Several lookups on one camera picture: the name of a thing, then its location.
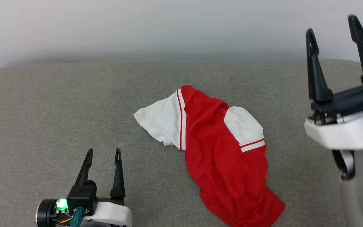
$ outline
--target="green led light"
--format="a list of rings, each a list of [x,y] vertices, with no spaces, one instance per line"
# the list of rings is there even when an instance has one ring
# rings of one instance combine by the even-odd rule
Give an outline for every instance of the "green led light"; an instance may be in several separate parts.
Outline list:
[[[68,209],[68,204],[66,203],[66,199],[60,199],[57,203],[57,210],[65,211]]]

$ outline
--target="white wall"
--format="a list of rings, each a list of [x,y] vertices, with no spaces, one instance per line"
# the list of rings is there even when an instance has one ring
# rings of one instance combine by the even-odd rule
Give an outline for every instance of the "white wall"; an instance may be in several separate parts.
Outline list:
[[[362,0],[0,0],[0,68],[28,63],[358,60],[347,15]]]

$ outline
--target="robotic arm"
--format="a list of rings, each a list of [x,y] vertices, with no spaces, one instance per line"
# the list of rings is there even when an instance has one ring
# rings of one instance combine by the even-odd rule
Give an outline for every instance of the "robotic arm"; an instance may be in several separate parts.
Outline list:
[[[358,46],[363,73],[363,28],[348,17],[352,40]],[[348,226],[363,226],[363,75],[362,85],[333,94],[318,60],[313,30],[306,33],[308,89],[313,114],[305,123],[306,134],[331,149],[342,172],[340,191]]]
[[[124,177],[120,149],[116,150],[115,178],[110,198],[97,198],[96,183],[88,180],[93,149],[89,149],[66,199],[43,200],[36,212],[38,227],[131,227],[132,214],[124,206]]]

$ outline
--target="white sleeve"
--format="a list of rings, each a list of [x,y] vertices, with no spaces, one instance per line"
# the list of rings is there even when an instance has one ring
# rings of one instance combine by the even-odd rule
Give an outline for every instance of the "white sleeve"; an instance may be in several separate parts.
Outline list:
[[[223,121],[239,142],[242,152],[265,145],[261,125],[246,109],[235,106],[229,108]]]
[[[134,118],[157,141],[163,142],[165,146],[175,145],[185,150],[185,146],[180,148],[180,125],[183,118],[185,119],[185,116],[182,117],[184,102],[182,108],[180,99],[182,97],[179,89],[168,98],[139,109]]]

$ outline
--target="gray couch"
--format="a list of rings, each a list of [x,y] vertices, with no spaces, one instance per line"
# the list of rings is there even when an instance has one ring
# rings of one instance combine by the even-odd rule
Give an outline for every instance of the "gray couch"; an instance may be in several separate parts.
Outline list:
[[[334,92],[359,84],[360,64],[321,62]],[[226,226],[185,167],[135,121],[139,108],[191,84],[247,109],[264,128],[268,187],[286,204],[274,226],[343,226],[339,172],[307,138],[305,61],[50,64],[0,69],[0,226],[35,226],[42,199],[66,197],[89,148],[89,178],[107,197],[122,151],[134,226]]]

